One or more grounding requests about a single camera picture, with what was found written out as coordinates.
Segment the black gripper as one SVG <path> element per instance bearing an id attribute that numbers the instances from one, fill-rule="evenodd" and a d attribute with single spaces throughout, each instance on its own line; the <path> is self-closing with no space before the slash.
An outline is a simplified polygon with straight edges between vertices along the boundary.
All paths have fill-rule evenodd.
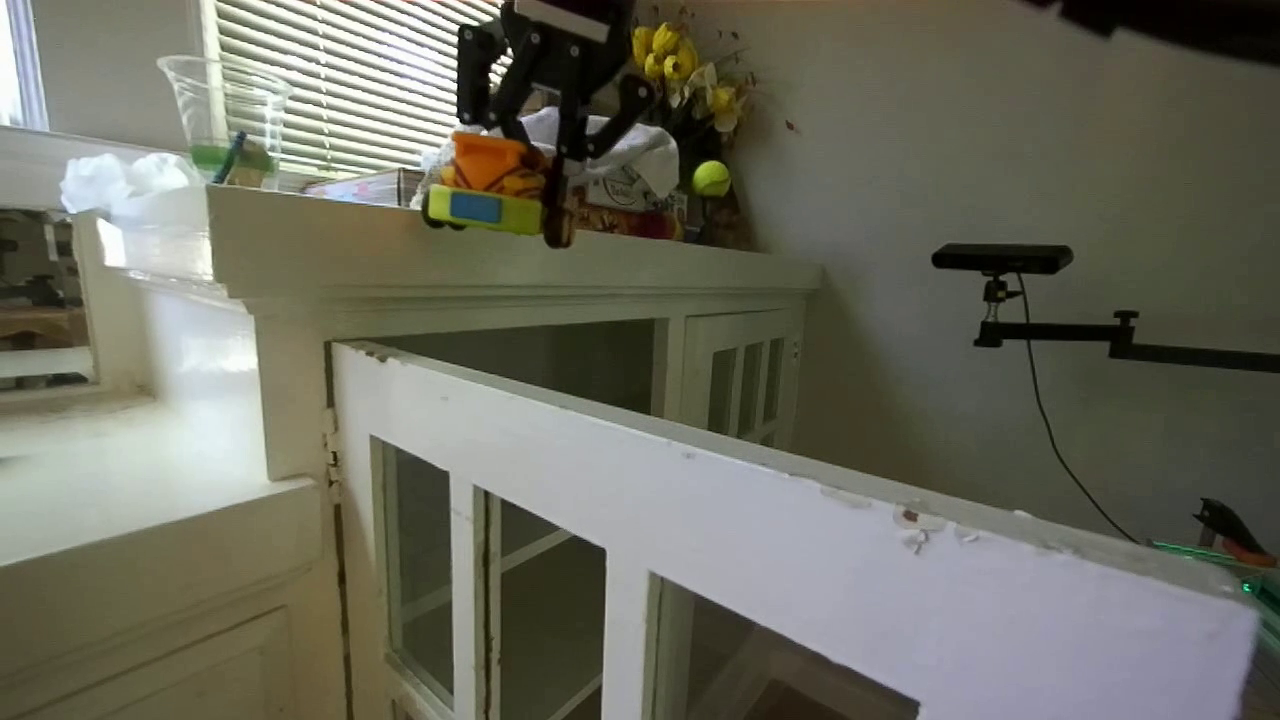
<path id="1" fill-rule="evenodd" d="M 621 86 L 621 109 L 586 128 L 586 102 L 630 59 L 634 0 L 504 0 L 485 23 L 457 30 L 457 116 L 524 140 L 520 109 L 535 90 L 561 106 L 542 177 L 542 244 L 573 248 L 569 162 L 598 162 L 647 113 L 652 90 Z"/>

